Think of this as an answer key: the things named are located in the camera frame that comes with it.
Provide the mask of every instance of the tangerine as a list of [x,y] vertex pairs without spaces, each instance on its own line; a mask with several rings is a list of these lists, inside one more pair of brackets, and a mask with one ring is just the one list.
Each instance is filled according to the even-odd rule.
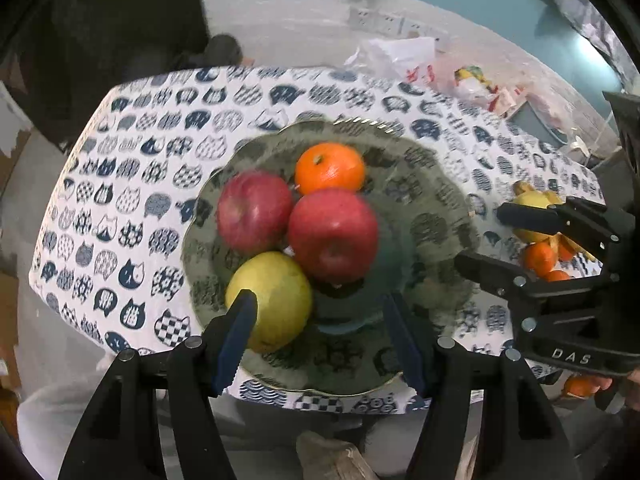
[[552,270],[551,272],[546,273],[542,278],[546,282],[560,282],[562,280],[570,280],[571,276],[564,272],[564,270]]
[[562,387],[562,392],[569,397],[588,399],[594,393],[596,393],[598,389],[598,385],[594,384],[590,377],[574,376],[569,377],[566,380],[564,386]]
[[316,144],[296,163],[296,185],[303,195],[331,187],[358,191],[364,177],[364,161],[360,154],[338,142]]
[[574,256],[576,255],[576,251],[571,245],[560,240],[558,242],[558,260],[561,262],[570,262]]
[[524,249],[524,266],[533,270],[539,278],[550,273],[557,262],[558,254],[546,242],[531,244]]

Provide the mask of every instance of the decorative plate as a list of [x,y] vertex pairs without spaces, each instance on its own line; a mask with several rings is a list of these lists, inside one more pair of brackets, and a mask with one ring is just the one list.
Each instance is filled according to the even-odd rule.
[[470,297],[472,284],[453,267],[453,257],[478,246],[464,195],[444,174],[435,152],[393,135],[379,121],[304,121],[277,134],[236,146],[194,204],[184,235],[182,261],[191,302],[201,326],[225,313],[225,289],[245,258],[216,233],[215,209],[226,182],[250,168],[279,174],[294,189],[300,155],[319,142],[358,150],[367,167],[362,195],[378,217],[378,255],[369,274],[341,288],[314,286],[314,314],[291,344],[271,354],[247,350],[241,366],[272,388],[351,396],[379,388],[399,373],[382,321],[379,296],[400,290],[414,312],[450,319]]

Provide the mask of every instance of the fruit pile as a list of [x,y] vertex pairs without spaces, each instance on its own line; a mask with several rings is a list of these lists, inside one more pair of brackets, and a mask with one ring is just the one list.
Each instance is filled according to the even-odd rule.
[[233,275],[225,304],[229,308],[244,288],[257,296],[250,349],[273,352],[302,332],[312,308],[307,276],[339,286],[368,272],[378,250],[378,222],[357,194],[364,179],[356,150],[324,142],[296,163],[297,201],[284,180],[266,171],[244,171],[226,183],[216,210],[218,233],[252,258]]
[[[551,204],[562,203],[562,199],[553,191],[535,190],[523,180],[513,184],[513,192],[516,195],[513,202],[520,205],[546,209]],[[530,244],[522,252],[523,266],[548,282],[571,278],[564,270],[553,270],[558,261],[570,262],[578,252],[583,253],[589,260],[595,260],[591,254],[563,234],[550,236],[522,229],[514,229],[513,232],[520,240]]]

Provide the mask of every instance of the red apple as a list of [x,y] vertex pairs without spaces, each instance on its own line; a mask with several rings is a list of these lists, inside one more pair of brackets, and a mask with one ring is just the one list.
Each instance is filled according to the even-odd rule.
[[333,283],[362,278],[378,250],[378,221],[365,200],[347,189],[321,189],[293,208],[287,232],[300,266]]
[[226,183],[218,200],[218,233],[226,244],[251,256],[273,249],[284,236],[293,198],[279,176],[250,170]]

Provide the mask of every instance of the table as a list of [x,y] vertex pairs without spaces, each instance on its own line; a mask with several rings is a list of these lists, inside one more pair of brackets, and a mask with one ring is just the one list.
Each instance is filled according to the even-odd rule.
[[[602,202],[596,177],[498,116],[404,82],[329,68],[183,70],[113,88],[89,120],[56,183],[30,285],[103,348],[164,351],[203,329],[180,262],[184,232],[208,176],[247,139],[296,120],[360,116],[438,153],[467,195],[480,251],[515,261],[522,244],[495,208],[515,180]],[[564,269],[600,271],[580,255]],[[472,351],[511,343],[506,303],[477,290],[449,329]],[[550,367],[532,364],[534,373]],[[400,378],[370,396],[329,398],[263,386],[239,369],[232,396],[297,410],[403,413],[424,409]],[[472,398],[481,398],[476,392]]]

